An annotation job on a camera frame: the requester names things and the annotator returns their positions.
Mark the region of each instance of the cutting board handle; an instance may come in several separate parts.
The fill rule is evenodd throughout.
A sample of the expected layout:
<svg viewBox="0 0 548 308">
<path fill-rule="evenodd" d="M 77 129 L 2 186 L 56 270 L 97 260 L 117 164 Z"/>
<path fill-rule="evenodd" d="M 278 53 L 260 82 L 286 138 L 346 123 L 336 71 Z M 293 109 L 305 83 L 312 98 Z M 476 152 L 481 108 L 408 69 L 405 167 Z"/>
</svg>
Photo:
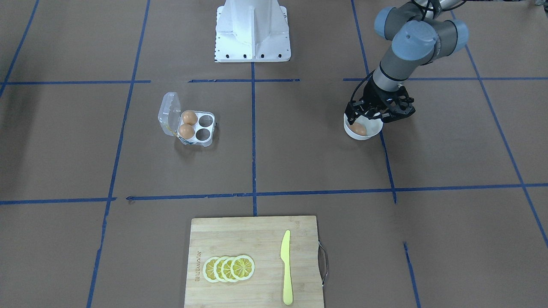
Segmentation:
<svg viewBox="0 0 548 308">
<path fill-rule="evenodd" d="M 322 252 L 323 254 L 323 261 L 324 261 L 324 265 L 323 265 L 323 268 L 326 270 L 326 273 L 324 275 L 322 275 L 322 265 L 320 263 L 320 258 L 319 258 L 319 255 L 320 255 L 320 252 Z M 324 286 L 324 284 L 326 283 L 326 278 L 327 278 L 327 275 L 329 274 L 329 259 L 327 258 L 327 250 L 325 249 L 325 247 L 322 245 L 322 242 L 318 239 L 318 267 L 320 269 L 320 277 L 322 277 L 322 287 Z"/>
</svg>

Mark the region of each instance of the black cable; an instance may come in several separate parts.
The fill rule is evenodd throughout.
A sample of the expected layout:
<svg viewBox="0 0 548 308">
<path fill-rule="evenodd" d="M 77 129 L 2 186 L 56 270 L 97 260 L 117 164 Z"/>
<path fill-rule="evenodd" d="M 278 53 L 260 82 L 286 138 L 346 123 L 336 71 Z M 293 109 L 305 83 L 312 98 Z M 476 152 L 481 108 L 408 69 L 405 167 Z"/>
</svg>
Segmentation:
<svg viewBox="0 0 548 308">
<path fill-rule="evenodd" d="M 468 0 L 463 0 L 461 3 L 455 5 L 454 7 L 451 7 L 451 8 L 448 8 L 448 9 L 442 9 L 442 12 L 449 12 L 449 11 L 452 11 L 452 10 L 454 10 L 454 9 L 456 9 L 456 8 L 459 8 L 459 7 L 461 7 L 463 4 L 465 4 L 466 1 L 468 1 Z M 426 14 L 427 14 L 428 12 L 433 12 L 433 13 L 435 12 L 433 8 L 430 8 L 430 4 L 431 4 L 430 1 L 427 2 L 427 4 L 426 4 L 425 7 L 423 7 L 422 5 L 420 5 L 416 0 L 411 0 L 411 2 L 412 2 L 413 4 L 415 4 L 415 5 L 421 10 L 421 12 L 422 12 L 422 14 L 423 14 L 424 17 L 426 16 Z"/>
<path fill-rule="evenodd" d="M 450 9 L 443 9 L 442 12 L 448 12 L 448 11 L 452 11 L 456 8 L 460 8 L 461 6 L 463 6 L 463 4 L 466 3 L 466 1 L 468 1 L 468 0 L 463 0 L 461 3 L 455 5 L 454 7 L 450 8 Z"/>
<path fill-rule="evenodd" d="M 359 83 L 359 85 L 356 87 L 356 89 L 354 89 L 354 92 L 352 92 L 352 96 L 350 97 L 350 101 L 351 102 L 354 102 L 354 95 L 356 95 L 356 92 L 358 92 L 358 89 L 363 85 L 363 83 L 369 79 L 371 77 L 371 75 L 373 75 L 373 72 L 375 70 L 371 71 L 371 73 L 369 73 L 369 75 L 367 75 L 364 79 L 362 79 L 362 81 Z"/>
</svg>

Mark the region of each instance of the knife handle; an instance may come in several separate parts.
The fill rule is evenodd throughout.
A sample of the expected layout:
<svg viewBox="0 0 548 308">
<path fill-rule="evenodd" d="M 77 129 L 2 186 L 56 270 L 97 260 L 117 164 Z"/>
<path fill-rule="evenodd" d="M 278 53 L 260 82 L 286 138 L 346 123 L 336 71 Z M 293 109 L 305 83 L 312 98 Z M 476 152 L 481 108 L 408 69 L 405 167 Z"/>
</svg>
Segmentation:
<svg viewBox="0 0 548 308">
<path fill-rule="evenodd" d="M 286 263 L 283 275 L 283 303 L 286 305 L 291 305 L 293 303 L 293 286 L 291 284 L 291 269 L 289 262 Z"/>
</svg>

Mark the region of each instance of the clear plastic egg carton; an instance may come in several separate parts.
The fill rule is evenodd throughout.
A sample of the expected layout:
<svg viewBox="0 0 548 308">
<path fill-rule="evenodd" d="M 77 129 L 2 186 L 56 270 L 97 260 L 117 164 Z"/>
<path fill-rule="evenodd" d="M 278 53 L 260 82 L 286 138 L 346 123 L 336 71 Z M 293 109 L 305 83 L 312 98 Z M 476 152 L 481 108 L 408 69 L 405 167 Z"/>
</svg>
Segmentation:
<svg viewBox="0 0 548 308">
<path fill-rule="evenodd" d="M 209 146 L 213 142 L 213 131 L 215 130 L 215 116 L 207 111 L 193 111 L 198 117 L 198 122 L 192 126 L 194 136 L 190 139 L 184 139 L 179 135 L 179 130 L 176 132 L 177 138 L 186 145 L 202 145 Z M 183 125 L 182 117 L 179 118 L 179 126 Z"/>
<path fill-rule="evenodd" d="M 179 127 L 183 125 L 181 102 L 176 92 L 168 92 L 164 95 L 158 121 L 164 133 L 168 136 L 177 137 L 184 145 L 210 146 L 213 143 L 213 132 L 215 131 L 215 116 L 207 111 L 194 111 L 198 122 L 192 126 L 194 136 L 184 139 L 179 135 Z"/>
</svg>

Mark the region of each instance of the brown egg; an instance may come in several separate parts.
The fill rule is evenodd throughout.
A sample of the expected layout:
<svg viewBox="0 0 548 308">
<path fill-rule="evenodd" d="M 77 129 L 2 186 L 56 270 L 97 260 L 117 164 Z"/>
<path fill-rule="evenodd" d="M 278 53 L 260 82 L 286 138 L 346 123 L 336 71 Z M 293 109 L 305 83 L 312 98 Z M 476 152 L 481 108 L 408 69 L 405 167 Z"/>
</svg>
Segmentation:
<svg viewBox="0 0 548 308">
<path fill-rule="evenodd" d="M 359 124 L 358 122 L 354 122 L 354 124 L 350 125 L 350 130 L 358 135 L 367 136 L 366 127 Z"/>
<path fill-rule="evenodd" d="M 179 136 L 183 139 L 190 139 L 194 136 L 194 129 L 189 124 L 183 124 L 179 127 Z"/>
<path fill-rule="evenodd" d="M 185 124 L 194 125 L 198 122 L 198 116 L 192 110 L 187 110 L 182 113 L 182 122 Z"/>
</svg>

